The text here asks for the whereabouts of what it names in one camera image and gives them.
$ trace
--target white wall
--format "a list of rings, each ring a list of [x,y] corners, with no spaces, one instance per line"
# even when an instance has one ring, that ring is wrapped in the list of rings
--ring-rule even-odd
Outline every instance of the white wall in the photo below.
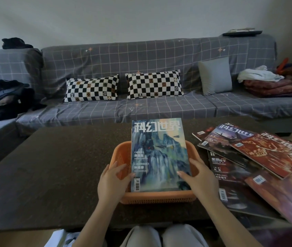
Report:
[[[256,27],[292,61],[292,0],[0,0],[2,38],[34,47],[213,37]]]

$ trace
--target person's left hand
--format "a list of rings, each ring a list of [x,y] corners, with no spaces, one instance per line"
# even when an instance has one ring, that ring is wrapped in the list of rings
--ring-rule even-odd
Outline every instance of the person's left hand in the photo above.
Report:
[[[102,203],[103,205],[112,204],[115,206],[119,203],[125,194],[128,184],[135,176],[134,173],[130,173],[123,180],[120,180],[116,176],[116,174],[126,166],[127,164],[117,166],[116,161],[110,169],[109,165],[107,165],[105,170],[103,170],[98,184],[99,203]]]

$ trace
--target orange object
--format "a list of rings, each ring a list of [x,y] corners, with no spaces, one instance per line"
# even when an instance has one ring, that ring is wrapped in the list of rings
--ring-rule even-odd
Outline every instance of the orange object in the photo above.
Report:
[[[197,159],[199,156],[195,146],[186,141],[187,154],[189,158]],[[131,172],[131,141],[125,141],[119,144],[113,153],[109,168],[118,161],[118,165],[127,164],[127,168],[117,174],[119,179],[125,178]],[[190,164],[192,176],[196,176],[199,170]],[[175,202],[192,202],[196,196],[191,190],[188,191],[166,191],[166,192],[130,192],[131,183],[129,183],[126,193],[121,199],[123,204],[136,203],[175,203]]]
[[[277,74],[282,74],[284,70],[284,66],[288,63],[289,58],[284,58],[284,60],[281,62],[281,64],[277,67],[276,73]]]

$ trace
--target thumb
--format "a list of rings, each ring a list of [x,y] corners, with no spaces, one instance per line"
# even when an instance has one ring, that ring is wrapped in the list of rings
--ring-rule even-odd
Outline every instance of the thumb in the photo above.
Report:
[[[124,179],[123,182],[126,184],[126,186],[130,183],[131,180],[133,180],[133,178],[136,176],[135,173],[130,173],[129,175],[127,175]]]
[[[177,174],[179,175],[179,177],[181,177],[184,181],[186,181],[188,184],[191,181],[191,176],[189,176],[188,174],[186,174],[185,172],[183,172],[182,170],[177,171]]]

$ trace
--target floor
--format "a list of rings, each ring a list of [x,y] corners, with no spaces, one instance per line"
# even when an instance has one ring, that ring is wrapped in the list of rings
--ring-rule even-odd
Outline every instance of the floor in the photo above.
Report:
[[[44,247],[53,231],[3,232],[0,233],[0,247]]]

